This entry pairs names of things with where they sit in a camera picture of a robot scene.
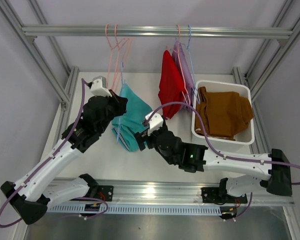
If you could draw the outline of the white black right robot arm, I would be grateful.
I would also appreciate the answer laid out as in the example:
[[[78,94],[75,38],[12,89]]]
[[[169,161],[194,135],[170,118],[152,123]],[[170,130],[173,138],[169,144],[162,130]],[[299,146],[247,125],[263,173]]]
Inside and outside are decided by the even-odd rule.
[[[222,171],[240,174],[225,177],[219,182],[218,198],[230,202],[245,194],[264,189],[275,196],[290,197],[293,194],[291,170],[284,153],[272,149],[270,154],[216,153],[210,147],[182,142],[180,137],[166,126],[149,133],[148,130],[134,134],[141,151],[155,149],[169,164],[188,172]]]

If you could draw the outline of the pink hanger of brown trousers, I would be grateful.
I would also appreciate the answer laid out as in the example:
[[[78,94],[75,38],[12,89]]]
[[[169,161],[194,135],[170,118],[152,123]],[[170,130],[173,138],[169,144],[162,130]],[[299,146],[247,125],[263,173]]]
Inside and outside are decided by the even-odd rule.
[[[121,39],[118,39],[117,24],[115,25],[114,28],[114,36],[115,36],[116,46],[117,46],[117,58],[115,62],[115,71],[113,75],[112,89],[116,91],[119,85],[119,79],[122,76],[122,72],[123,72],[122,68],[125,67],[125,63],[130,54],[130,50],[133,44],[133,39],[131,37],[123,37]]]

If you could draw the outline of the teal trousers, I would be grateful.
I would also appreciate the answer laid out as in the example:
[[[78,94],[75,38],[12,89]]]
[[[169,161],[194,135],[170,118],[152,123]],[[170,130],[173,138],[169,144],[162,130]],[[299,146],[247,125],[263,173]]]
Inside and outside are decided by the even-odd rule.
[[[122,86],[119,96],[128,100],[126,113],[112,120],[112,132],[115,135],[116,141],[125,150],[136,152],[139,150],[139,146],[134,134],[145,130],[142,122],[145,120],[145,116],[153,110],[126,83]]]

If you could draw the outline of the brown trousers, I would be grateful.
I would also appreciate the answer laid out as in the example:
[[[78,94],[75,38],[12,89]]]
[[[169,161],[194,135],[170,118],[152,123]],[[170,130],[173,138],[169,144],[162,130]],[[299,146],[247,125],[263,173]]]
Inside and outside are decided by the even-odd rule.
[[[249,100],[237,92],[207,92],[204,86],[198,89],[201,103],[196,105],[199,117],[195,117],[194,129],[198,135],[234,140],[234,136],[248,128],[254,113]]]

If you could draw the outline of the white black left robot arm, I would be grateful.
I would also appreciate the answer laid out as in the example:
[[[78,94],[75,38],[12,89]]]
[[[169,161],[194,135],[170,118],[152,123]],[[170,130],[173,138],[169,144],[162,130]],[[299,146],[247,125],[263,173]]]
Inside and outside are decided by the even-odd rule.
[[[77,198],[104,200],[98,182],[89,174],[49,188],[55,177],[99,140],[110,122],[127,111],[128,99],[115,93],[96,95],[82,101],[75,122],[68,126],[48,157],[16,182],[6,181],[0,189],[27,225],[42,218],[48,209]]]

